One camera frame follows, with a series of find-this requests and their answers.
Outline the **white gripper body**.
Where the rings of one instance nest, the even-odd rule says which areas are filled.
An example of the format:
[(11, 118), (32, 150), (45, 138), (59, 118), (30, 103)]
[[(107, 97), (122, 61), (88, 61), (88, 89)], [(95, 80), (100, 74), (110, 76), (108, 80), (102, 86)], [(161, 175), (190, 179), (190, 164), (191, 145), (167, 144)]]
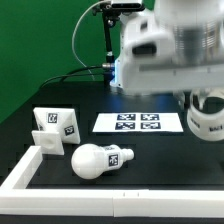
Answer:
[(144, 95), (224, 86), (224, 18), (138, 13), (121, 32), (119, 89)]

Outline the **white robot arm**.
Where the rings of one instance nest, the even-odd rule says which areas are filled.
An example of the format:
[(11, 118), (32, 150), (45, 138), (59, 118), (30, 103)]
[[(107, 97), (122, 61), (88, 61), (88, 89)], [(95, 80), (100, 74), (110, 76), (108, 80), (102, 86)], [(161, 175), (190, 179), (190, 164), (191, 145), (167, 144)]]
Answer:
[(224, 86), (224, 0), (156, 0), (120, 16), (110, 86), (139, 95)]

